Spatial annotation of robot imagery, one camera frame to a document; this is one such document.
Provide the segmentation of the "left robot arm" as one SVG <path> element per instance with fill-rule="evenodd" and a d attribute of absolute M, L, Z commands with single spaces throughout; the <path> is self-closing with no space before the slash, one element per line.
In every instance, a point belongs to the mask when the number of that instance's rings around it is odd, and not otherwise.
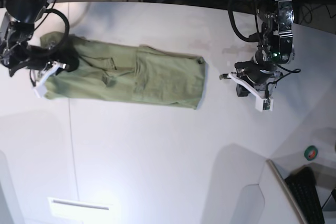
<path fill-rule="evenodd" d="M 261 20 L 256 32 L 248 37 L 237 28 L 233 7 L 239 0 L 227 5 L 230 24 L 236 36 L 245 42 L 258 44 L 255 55 L 248 61 L 235 63 L 236 77 L 246 81 L 265 98 L 285 77 L 282 71 L 294 57 L 292 24 L 295 19 L 291 0 L 251 0 L 255 21 Z"/>

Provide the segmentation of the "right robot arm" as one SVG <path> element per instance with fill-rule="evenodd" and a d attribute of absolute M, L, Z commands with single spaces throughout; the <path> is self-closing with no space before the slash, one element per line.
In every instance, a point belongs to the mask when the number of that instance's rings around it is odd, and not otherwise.
<path fill-rule="evenodd" d="M 1 65 L 9 76 L 20 69 L 46 71 L 56 67 L 56 72 L 72 72 L 79 66 L 73 53 L 67 53 L 70 23 L 59 10 L 50 8 L 56 0 L 7 0 L 5 15 L 1 24 Z M 55 45 L 41 48 L 29 45 L 34 32 L 49 14 L 55 14 L 64 22 L 65 30 Z"/>

